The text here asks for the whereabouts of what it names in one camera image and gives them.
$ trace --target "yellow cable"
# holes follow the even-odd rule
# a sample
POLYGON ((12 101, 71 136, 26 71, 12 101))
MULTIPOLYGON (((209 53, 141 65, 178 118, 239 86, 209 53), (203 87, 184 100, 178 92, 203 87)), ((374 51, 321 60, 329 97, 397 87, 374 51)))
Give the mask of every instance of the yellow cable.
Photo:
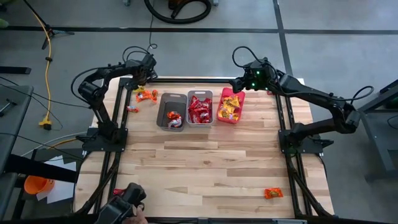
POLYGON ((64 140, 64 141, 60 141, 60 142, 56 143, 55 145, 50 146, 48 149, 52 149, 52 148, 54 148, 54 147, 56 147, 56 146, 59 146, 59 145, 61 145, 61 144, 68 143, 68 142, 72 142, 72 141, 76 141, 76 140, 77 140, 77 138, 68 139, 68 140, 64 140))
MULTIPOLYGON (((40 25, 41 25, 42 28, 43 28, 44 34, 45 34, 45 36, 46 36, 46 38, 47 38, 47 42, 49 43, 49 58, 51 58, 51 40, 50 40, 49 34, 48 34, 47 31, 45 30, 45 27, 44 27, 42 21, 40 21, 40 19, 36 16, 36 14, 33 13, 33 15, 36 17, 37 21, 40 23, 40 25)), ((46 86, 47 86, 47 93, 49 94, 49 106, 48 106, 47 114, 45 115, 43 121, 40 122, 40 123, 42 123, 42 124, 45 124, 45 123, 51 124, 51 122, 50 122, 50 120, 49 120, 50 107, 51 107, 51 92, 50 92, 49 79, 48 79, 48 77, 49 77, 49 67, 50 67, 50 61, 47 61, 47 66, 46 66, 46 68, 45 68, 45 84, 46 84, 46 86)))

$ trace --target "gray plastic bin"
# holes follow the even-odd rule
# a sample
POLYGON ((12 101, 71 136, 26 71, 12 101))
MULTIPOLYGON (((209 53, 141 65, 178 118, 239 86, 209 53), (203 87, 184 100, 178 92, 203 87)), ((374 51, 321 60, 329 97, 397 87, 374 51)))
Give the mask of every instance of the gray plastic bin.
POLYGON ((163 93, 160 99, 159 112, 157 113, 156 124, 164 131, 182 131, 184 129, 185 113, 187 111, 187 96, 176 93, 163 93), (181 115, 182 125, 179 128, 169 128, 170 118, 167 113, 176 111, 181 115))
POLYGON ((210 91, 210 90, 191 90, 191 91, 189 91, 188 92, 188 98, 187 98, 187 123, 188 123, 188 125, 190 127, 193 127, 193 128, 210 128, 211 125, 214 122, 214 114, 215 114, 214 109, 213 109, 213 103, 214 102, 213 102, 213 92, 212 91, 210 91), (211 99, 211 105, 209 107, 210 113, 211 113, 210 123, 207 123, 207 124, 195 124, 195 123, 191 122, 191 118, 189 116, 188 108, 189 108, 189 105, 191 104, 191 99, 192 99, 193 96, 196 96, 200 101, 203 101, 206 98, 211 99))

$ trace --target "red plastic bin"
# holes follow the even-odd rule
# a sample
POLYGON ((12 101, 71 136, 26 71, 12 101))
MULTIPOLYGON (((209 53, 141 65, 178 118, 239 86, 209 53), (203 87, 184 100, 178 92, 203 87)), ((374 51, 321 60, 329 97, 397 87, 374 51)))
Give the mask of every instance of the red plastic bin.
POLYGON ((239 93, 234 93, 233 91, 232 91, 232 89, 231 88, 223 88, 223 92, 221 93, 221 98, 220 98, 220 102, 218 103, 218 108, 217 108, 217 119, 219 120, 219 121, 222 121, 222 122, 227 122, 227 123, 231 123, 231 124, 236 124, 240 119, 241 119, 241 115, 242 115, 242 110, 243 110, 243 103, 244 103, 244 96, 245 96, 246 94, 243 92, 243 91, 241 91, 241 92, 239 92, 239 93), (228 119, 228 118, 220 118, 219 116, 218 116, 218 112, 220 111, 220 107, 221 107, 221 105, 223 104, 223 98, 225 98, 225 97, 229 97, 229 96, 234 96, 234 95, 236 95, 236 96, 238 96, 239 97, 239 104, 241 105, 241 107, 240 108, 236 108, 235 109, 235 113, 238 113, 238 115, 239 115, 239 118, 238 118, 238 120, 237 121, 235 121, 235 120, 230 120, 230 119, 228 119))

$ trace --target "orange bucket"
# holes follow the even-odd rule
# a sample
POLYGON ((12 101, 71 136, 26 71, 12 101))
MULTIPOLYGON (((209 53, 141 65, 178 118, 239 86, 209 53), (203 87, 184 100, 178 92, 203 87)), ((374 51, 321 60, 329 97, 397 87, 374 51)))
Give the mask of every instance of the orange bucket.
POLYGON ((54 180, 43 177, 28 176, 25 180, 26 193, 35 195, 40 192, 49 192, 54 187, 54 180))

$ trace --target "human hand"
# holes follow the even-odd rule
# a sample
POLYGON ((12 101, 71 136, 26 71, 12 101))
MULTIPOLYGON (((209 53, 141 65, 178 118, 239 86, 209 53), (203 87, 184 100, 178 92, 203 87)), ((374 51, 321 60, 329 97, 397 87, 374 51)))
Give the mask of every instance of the human hand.
POLYGON ((144 212, 142 211, 142 205, 138 206, 135 214, 137 214, 137 216, 124 220, 123 224, 148 224, 148 221, 145 218, 144 212))

